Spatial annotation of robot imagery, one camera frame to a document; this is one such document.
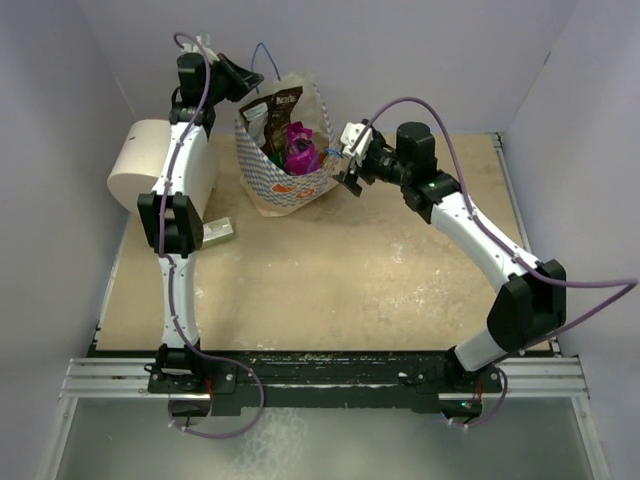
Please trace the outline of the blue checkered paper bag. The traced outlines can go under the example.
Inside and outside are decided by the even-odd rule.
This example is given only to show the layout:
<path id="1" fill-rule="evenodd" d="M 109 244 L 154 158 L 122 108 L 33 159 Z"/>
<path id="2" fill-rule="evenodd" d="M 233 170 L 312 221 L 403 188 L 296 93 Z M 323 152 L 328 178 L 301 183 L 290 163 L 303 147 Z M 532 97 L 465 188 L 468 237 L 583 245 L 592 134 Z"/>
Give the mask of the blue checkered paper bag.
<path id="1" fill-rule="evenodd" d="M 336 135 L 310 73 L 258 87 L 241 103 L 235 137 L 241 186 L 264 217 L 291 214 L 335 186 Z"/>

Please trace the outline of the brown chips bag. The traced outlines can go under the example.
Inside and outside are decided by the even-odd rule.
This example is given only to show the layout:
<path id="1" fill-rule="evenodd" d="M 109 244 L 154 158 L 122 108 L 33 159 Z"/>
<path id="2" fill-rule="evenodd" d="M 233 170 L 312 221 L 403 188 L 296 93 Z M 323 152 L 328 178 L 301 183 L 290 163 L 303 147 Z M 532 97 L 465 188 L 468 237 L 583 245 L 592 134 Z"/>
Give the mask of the brown chips bag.
<path id="1" fill-rule="evenodd" d="M 302 94 L 302 86 L 281 89 L 255 99 L 239 110 L 247 133 L 268 157 L 284 150 L 291 114 Z"/>

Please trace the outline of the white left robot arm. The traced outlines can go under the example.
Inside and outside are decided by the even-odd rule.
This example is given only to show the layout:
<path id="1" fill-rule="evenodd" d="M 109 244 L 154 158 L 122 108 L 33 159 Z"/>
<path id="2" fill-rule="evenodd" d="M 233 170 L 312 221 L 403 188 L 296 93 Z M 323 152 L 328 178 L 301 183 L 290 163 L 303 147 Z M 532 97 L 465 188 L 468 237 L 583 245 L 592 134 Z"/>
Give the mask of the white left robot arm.
<path id="1" fill-rule="evenodd" d="M 263 80 L 222 54 L 183 53 L 177 67 L 166 160 L 152 190 L 137 199 L 164 289 L 161 345 L 145 367 L 153 393 L 199 392 L 212 380 L 199 350 L 195 319 L 195 260 L 204 240 L 202 215 L 193 200 L 195 183 L 202 174 L 216 105 L 240 101 Z"/>

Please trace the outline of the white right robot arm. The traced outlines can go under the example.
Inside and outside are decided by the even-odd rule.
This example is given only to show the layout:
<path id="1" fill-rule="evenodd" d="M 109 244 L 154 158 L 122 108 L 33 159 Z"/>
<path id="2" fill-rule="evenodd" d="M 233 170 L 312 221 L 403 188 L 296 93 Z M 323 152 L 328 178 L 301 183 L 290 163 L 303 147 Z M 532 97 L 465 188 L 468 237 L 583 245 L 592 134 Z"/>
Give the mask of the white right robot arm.
<path id="1" fill-rule="evenodd" d="M 435 147 L 424 123 L 401 124 L 394 146 L 376 129 L 349 123 L 340 135 L 348 165 L 334 178 L 355 196 L 362 192 L 360 180 L 398 186 L 405 204 L 453 240 L 493 287 L 485 327 L 445 354 L 446 383 L 467 391 L 487 366 L 565 325 L 566 271 L 558 261 L 543 263 L 519 247 L 466 200 L 459 181 L 438 168 Z"/>

